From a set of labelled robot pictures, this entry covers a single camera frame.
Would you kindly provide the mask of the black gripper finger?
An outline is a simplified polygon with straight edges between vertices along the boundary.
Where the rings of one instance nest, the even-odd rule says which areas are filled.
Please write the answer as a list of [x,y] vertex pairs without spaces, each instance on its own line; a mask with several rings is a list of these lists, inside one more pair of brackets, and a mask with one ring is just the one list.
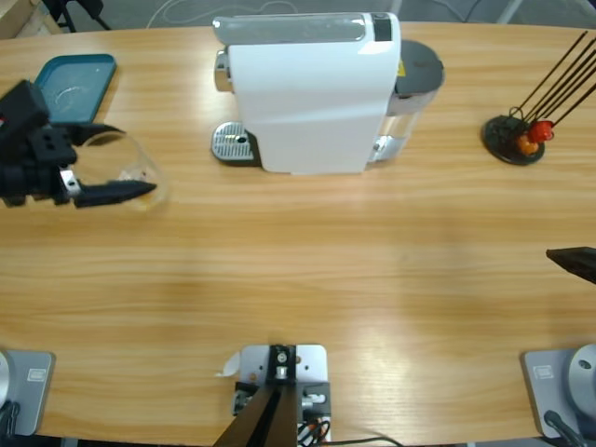
[[575,247],[546,250],[547,257],[565,271],[595,282],[595,249],[590,247]]

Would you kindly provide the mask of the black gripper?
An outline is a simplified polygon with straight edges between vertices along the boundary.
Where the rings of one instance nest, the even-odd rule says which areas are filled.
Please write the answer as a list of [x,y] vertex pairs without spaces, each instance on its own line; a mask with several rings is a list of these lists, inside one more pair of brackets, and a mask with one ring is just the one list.
[[[61,174],[77,161],[75,148],[94,137],[124,135],[125,131],[106,124],[58,123],[35,130],[17,144],[15,150],[1,152],[1,199],[7,207],[23,206],[34,200],[52,200],[55,205],[71,200],[67,181]],[[157,188],[138,180],[110,181],[82,185],[74,198],[78,209],[123,203]]]

